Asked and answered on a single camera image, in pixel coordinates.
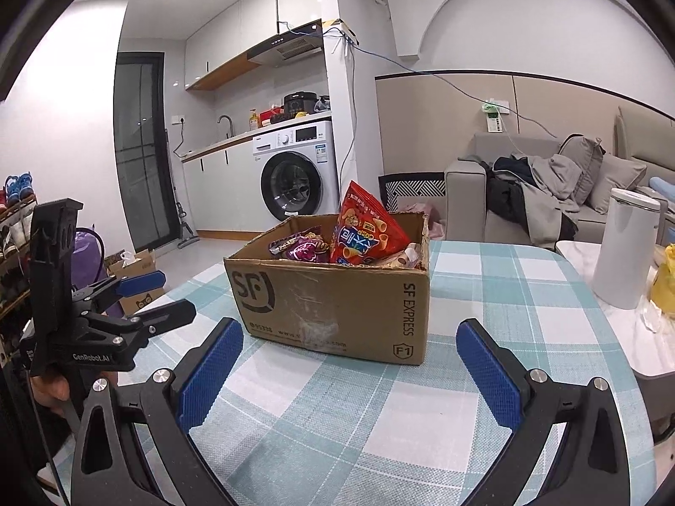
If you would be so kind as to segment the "person's left hand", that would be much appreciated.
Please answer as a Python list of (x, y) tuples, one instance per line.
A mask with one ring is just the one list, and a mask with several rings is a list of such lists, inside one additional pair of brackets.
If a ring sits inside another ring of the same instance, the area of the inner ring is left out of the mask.
[(35, 401), (64, 418), (63, 404), (70, 401), (68, 381), (58, 374), (45, 374), (30, 377), (29, 382)]

